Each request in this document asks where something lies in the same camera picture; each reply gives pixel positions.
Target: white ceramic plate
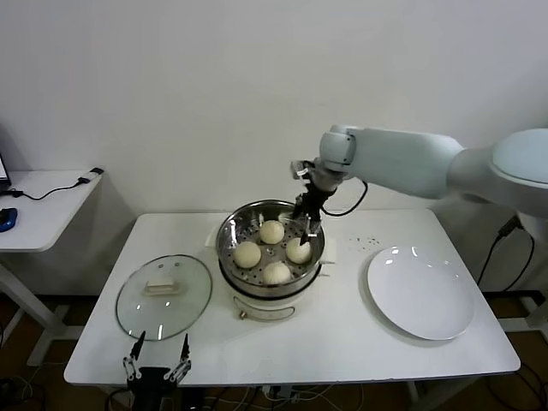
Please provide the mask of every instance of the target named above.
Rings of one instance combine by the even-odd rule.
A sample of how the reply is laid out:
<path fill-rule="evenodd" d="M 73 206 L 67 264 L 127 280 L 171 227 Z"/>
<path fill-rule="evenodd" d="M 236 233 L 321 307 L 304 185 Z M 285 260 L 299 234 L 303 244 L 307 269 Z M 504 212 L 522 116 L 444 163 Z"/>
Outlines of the white ceramic plate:
<path fill-rule="evenodd" d="M 474 317 L 474 299 L 449 261 L 418 247 L 377 254 L 367 283 L 378 308 L 394 324 L 427 340 L 461 335 Z"/>

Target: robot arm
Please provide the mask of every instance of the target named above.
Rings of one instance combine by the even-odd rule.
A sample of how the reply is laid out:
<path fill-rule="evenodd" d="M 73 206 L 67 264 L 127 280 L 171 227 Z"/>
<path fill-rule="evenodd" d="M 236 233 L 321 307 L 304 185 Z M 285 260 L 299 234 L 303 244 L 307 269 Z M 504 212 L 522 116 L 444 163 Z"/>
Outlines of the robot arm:
<path fill-rule="evenodd" d="M 524 228 L 548 241 L 548 129 L 512 134 L 486 149 L 465 149 L 442 135 L 380 128 L 333 126 L 322 137 L 319 157 L 293 162 L 294 178 L 307 192 L 296 213 L 319 226 L 319 210 L 344 180 L 357 177 L 425 199 L 459 194 L 517 211 Z"/>

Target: power cord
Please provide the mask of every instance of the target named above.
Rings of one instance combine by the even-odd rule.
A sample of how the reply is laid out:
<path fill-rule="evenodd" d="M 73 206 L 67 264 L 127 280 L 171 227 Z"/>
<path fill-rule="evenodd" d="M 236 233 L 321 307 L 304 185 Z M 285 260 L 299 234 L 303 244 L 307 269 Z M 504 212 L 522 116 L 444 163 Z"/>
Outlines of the power cord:
<path fill-rule="evenodd" d="M 515 280 L 512 282 L 511 285 L 509 285 L 508 287 L 503 289 L 503 292 L 508 291 L 509 289 L 514 287 L 514 284 L 516 284 L 518 281 L 520 281 L 520 279 L 523 277 L 523 274 L 525 274 L 525 271 L 529 267 L 529 264 L 531 263 L 531 259 L 533 258 L 533 254 L 534 254 L 534 238 L 532 238 L 531 236 L 529 236 L 529 238 L 531 239 L 531 251 L 529 252 L 529 258 L 527 258 L 527 262 L 525 263 L 525 265 L 521 269 L 521 272 L 520 272 L 519 276 L 517 276 L 515 278 Z"/>
<path fill-rule="evenodd" d="M 70 190 L 70 189 L 76 188 L 76 187 L 78 187 L 82 184 L 88 184 L 91 181 L 95 180 L 97 177 L 99 177 L 103 173 L 104 173 L 103 169 L 100 169 L 99 167 L 95 167 L 94 169 L 91 169 L 90 171 L 88 171 L 85 175 L 83 175 L 81 177 L 78 177 L 78 180 L 72 186 L 54 188 L 54 189 L 48 191 L 46 194 L 43 194 L 39 197 L 34 197 L 30 194 L 25 193 L 22 190 L 17 190 L 15 188 L 0 192 L 0 196 L 11 196 L 11 197 L 14 197 L 16 199 L 19 198 L 19 197 L 27 197 L 28 199 L 33 200 L 33 201 L 41 201 L 41 200 L 45 199 L 47 196 L 49 196 L 53 193 L 56 193 L 58 191 Z"/>
<path fill-rule="evenodd" d="M 495 238 L 495 241 L 491 244 L 491 248 L 489 249 L 489 253 L 487 253 L 487 258 L 485 259 L 485 263 L 483 264 L 483 267 L 481 268 L 481 273 L 479 274 L 478 281 L 476 284 L 480 285 L 481 280 L 483 279 L 483 276 L 485 274 L 485 269 L 489 265 L 489 261 L 491 260 L 491 256 L 493 254 L 493 251 L 495 250 L 495 246 L 505 237 L 510 235 L 512 231 L 515 229 L 523 229 L 523 226 L 521 225 L 520 219 L 517 216 L 513 216 L 510 220 L 508 220 L 497 232 L 497 237 Z"/>
<path fill-rule="evenodd" d="M 358 208 L 361 204 L 361 201 L 363 201 L 363 199 L 366 197 L 366 194 L 367 194 L 367 191 L 369 190 L 369 186 L 367 185 L 366 182 L 364 182 L 363 180 L 361 180 L 361 182 L 363 183 L 364 185 L 364 190 L 363 190 L 363 194 L 361 195 L 361 197 L 358 199 L 358 201 L 356 202 L 356 204 L 352 205 L 352 207 L 350 207 L 348 210 L 344 211 L 344 212 L 341 212 L 340 214 L 337 214 L 335 212 L 329 212 L 327 211 L 323 206 L 321 207 L 321 211 L 323 211 L 326 215 L 328 216 L 331 216 L 331 217 L 344 217 L 344 216 L 347 216 L 348 214 L 350 214 L 352 211 L 354 211 L 356 208 Z"/>
<path fill-rule="evenodd" d="M 530 389 L 530 391 L 534 394 L 537 401 L 539 401 L 539 408 L 535 409 L 521 409 L 518 407 L 514 407 L 513 405 L 508 404 L 505 400 L 503 400 L 499 394 L 493 389 L 493 386 L 491 384 L 491 379 L 493 377 L 486 377 L 485 378 L 485 386 L 487 387 L 487 390 L 490 392 L 490 394 L 497 400 L 498 403 L 500 403 L 502 406 L 511 409 L 513 411 L 548 411 L 548 407 L 546 405 L 546 400 L 548 399 L 548 396 L 546 395 L 546 388 L 548 387 L 548 383 L 544 383 L 542 381 L 542 378 L 527 364 L 524 362 L 521 363 L 521 365 L 527 369 L 537 380 L 537 383 L 539 384 L 539 389 L 536 390 L 533 385 L 527 381 L 527 379 L 521 375 L 520 371 L 513 372 L 514 375 L 518 376 L 521 381 Z"/>
<path fill-rule="evenodd" d="M 111 411 L 112 410 L 112 398 L 117 394 L 122 394 L 123 392 L 128 392 L 129 388 L 119 388 L 117 390 L 112 391 L 105 399 L 104 399 L 104 411 Z"/>

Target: white bun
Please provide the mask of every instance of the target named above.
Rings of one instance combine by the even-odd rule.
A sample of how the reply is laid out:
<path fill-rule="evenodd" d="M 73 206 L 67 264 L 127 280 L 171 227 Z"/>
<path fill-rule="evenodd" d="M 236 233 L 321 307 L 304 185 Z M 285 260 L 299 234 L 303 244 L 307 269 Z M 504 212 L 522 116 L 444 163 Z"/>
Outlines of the white bun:
<path fill-rule="evenodd" d="M 265 221 L 260 227 L 260 239 L 266 244 L 278 244 L 283 240 L 283 224 L 276 220 Z"/>
<path fill-rule="evenodd" d="M 295 264 L 304 264 L 312 257 L 310 241 L 300 244 L 300 238 L 294 238 L 288 242 L 286 255 Z"/>
<path fill-rule="evenodd" d="M 265 284 L 282 284 L 291 279 L 291 271 L 281 261 L 270 263 L 265 268 L 263 280 Z"/>
<path fill-rule="evenodd" d="M 260 248 L 257 244 L 244 241 L 234 250 L 234 262 L 241 268 L 255 267 L 260 261 Z"/>

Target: glass pot lid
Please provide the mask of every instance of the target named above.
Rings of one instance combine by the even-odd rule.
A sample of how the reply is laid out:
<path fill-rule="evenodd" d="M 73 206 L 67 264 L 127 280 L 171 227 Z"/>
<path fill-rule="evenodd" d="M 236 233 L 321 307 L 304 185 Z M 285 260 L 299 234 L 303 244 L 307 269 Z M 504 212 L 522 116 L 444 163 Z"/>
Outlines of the glass pot lid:
<path fill-rule="evenodd" d="M 211 273 L 189 255 L 166 255 L 134 272 L 116 300 L 118 324 L 130 336 L 146 331 L 147 341 L 161 341 L 192 325 L 211 298 Z"/>

